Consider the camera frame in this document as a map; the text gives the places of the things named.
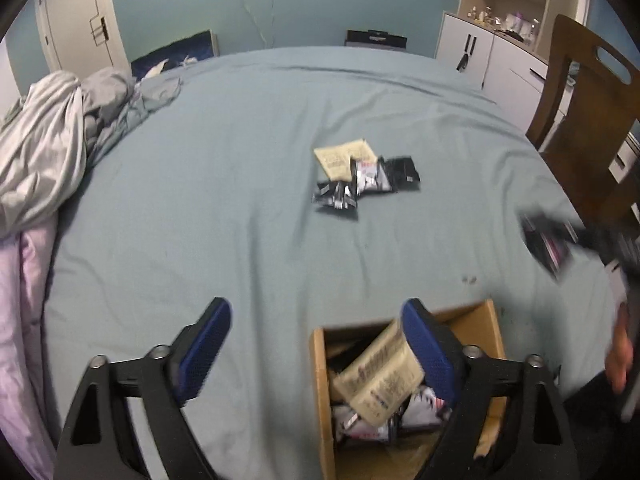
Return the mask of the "person's right hand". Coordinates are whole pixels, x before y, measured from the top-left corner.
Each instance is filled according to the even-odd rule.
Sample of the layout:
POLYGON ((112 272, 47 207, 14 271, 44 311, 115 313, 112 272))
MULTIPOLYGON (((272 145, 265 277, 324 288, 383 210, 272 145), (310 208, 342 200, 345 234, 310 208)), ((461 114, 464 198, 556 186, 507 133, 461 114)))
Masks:
POLYGON ((627 332, 628 321, 627 305, 620 304, 613 327, 611 345, 604 361, 605 376, 615 393, 623 392, 627 374, 634 362, 634 347, 627 332))

